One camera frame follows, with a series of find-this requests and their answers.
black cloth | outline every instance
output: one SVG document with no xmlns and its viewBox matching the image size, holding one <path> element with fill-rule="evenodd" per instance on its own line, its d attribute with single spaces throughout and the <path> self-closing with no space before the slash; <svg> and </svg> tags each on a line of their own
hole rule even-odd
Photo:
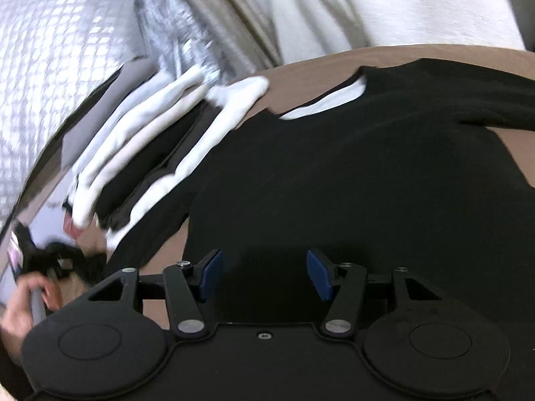
<svg viewBox="0 0 535 401">
<path fill-rule="evenodd" d="M 535 190 L 483 126 L 535 130 L 535 82 L 427 59 L 348 82 L 362 75 L 347 104 L 293 121 L 264 111 L 229 134 L 108 271 L 144 265 L 188 215 L 183 258 L 226 255 L 203 309 L 217 320 L 322 319 L 309 248 L 373 273 L 408 266 L 505 331 L 500 399 L 535 390 Z"/>
<path fill-rule="evenodd" d="M 96 203 L 100 225 L 113 230 L 127 225 L 136 202 L 159 178 L 175 171 L 220 111 L 203 100 L 142 149 L 102 189 Z"/>
<path fill-rule="evenodd" d="M 11 361 L 2 342 L 0 342 L 0 384 L 18 401 L 33 393 L 28 377 L 22 368 Z"/>
</svg>

folded clothing stack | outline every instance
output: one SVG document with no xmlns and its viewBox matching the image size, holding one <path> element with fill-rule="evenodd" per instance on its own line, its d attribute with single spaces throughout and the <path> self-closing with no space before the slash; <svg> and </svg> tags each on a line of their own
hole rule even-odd
<svg viewBox="0 0 535 401">
<path fill-rule="evenodd" d="M 70 230 L 84 230 L 96 217 L 114 249 L 240 123 L 268 84 L 265 77 L 250 77 L 209 89 L 196 65 L 175 81 L 159 72 L 141 84 L 72 167 L 64 203 Z"/>
</svg>

